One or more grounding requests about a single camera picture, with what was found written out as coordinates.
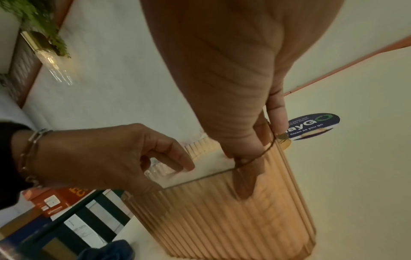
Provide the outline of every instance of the ribbed plastic container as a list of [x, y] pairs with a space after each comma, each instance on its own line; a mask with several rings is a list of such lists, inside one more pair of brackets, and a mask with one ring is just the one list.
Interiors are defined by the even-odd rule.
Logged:
[[[260, 158], [234, 169], [234, 160], [208, 137], [186, 150], [197, 172], [172, 173], [155, 165], [146, 175], [163, 190], [123, 195], [170, 256], [302, 260], [311, 254], [316, 230], [277, 141]], [[226, 166], [231, 169], [210, 175]]]

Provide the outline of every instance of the white label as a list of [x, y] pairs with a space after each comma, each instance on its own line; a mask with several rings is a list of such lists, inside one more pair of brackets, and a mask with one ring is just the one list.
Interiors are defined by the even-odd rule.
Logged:
[[55, 205], [60, 204], [60, 200], [56, 197], [56, 195], [50, 196], [47, 199], [44, 200], [44, 202], [49, 206], [50, 208], [54, 207]]

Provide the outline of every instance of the ribbed glass cup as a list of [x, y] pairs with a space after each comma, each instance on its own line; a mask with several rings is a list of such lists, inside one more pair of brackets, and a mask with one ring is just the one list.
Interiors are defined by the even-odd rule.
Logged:
[[[276, 140], [260, 158], [240, 167], [208, 137], [186, 150], [196, 168], [197, 163], [202, 165], [199, 171], [224, 160], [237, 167], [191, 180], [191, 172], [174, 173], [157, 164], [146, 175], [167, 188], [123, 195], [126, 205], [170, 256], [302, 260], [311, 254], [316, 230]], [[179, 174], [189, 181], [177, 178], [167, 183]]]

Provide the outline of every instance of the amber plastic bin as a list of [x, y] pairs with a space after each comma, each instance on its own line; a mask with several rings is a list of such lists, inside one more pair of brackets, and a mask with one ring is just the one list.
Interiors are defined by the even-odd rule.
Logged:
[[[186, 150], [194, 163], [208, 153], [224, 156], [208, 137]], [[171, 174], [163, 164], [146, 172], [155, 181]], [[172, 257], [302, 260], [316, 241], [313, 221], [276, 140], [264, 155], [241, 167], [140, 196], [126, 192], [123, 201]]]

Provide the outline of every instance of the sign with white lettering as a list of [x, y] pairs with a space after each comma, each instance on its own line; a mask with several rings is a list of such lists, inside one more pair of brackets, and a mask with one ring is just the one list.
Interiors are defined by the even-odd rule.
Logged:
[[307, 139], [330, 131], [339, 122], [340, 118], [337, 115], [327, 113], [297, 117], [288, 121], [287, 134], [291, 140]]

